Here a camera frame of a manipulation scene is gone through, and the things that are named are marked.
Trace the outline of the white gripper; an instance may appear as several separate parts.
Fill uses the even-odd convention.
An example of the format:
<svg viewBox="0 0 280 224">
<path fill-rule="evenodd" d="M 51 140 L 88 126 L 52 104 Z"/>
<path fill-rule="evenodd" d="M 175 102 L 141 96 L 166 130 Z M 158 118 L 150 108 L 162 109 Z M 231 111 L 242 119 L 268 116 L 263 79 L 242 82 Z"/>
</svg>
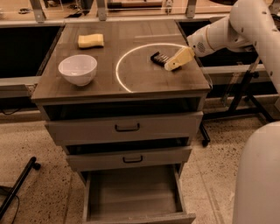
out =
<svg viewBox="0 0 280 224">
<path fill-rule="evenodd" d="M 172 71 L 184 64 L 190 62 L 194 58 L 194 54 L 198 57 L 205 57 L 214 53 L 214 49 L 208 43 L 207 29 L 209 26 L 204 26 L 187 37 L 187 42 L 190 47 L 182 47 L 164 64 L 164 69 Z"/>
</svg>

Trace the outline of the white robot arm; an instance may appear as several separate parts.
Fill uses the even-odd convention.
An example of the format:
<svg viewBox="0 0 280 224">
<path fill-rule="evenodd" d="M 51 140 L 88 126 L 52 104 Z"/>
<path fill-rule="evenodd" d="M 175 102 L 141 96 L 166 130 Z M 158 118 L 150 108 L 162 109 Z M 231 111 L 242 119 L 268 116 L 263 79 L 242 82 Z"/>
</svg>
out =
<svg viewBox="0 0 280 224">
<path fill-rule="evenodd" d="M 252 45 L 280 91 L 280 31 L 263 0 L 238 0 L 228 16 L 187 37 L 188 46 L 168 59 L 171 71 L 227 48 Z M 256 130 L 246 142 L 234 194 L 233 224 L 280 224 L 280 122 Z"/>
</svg>

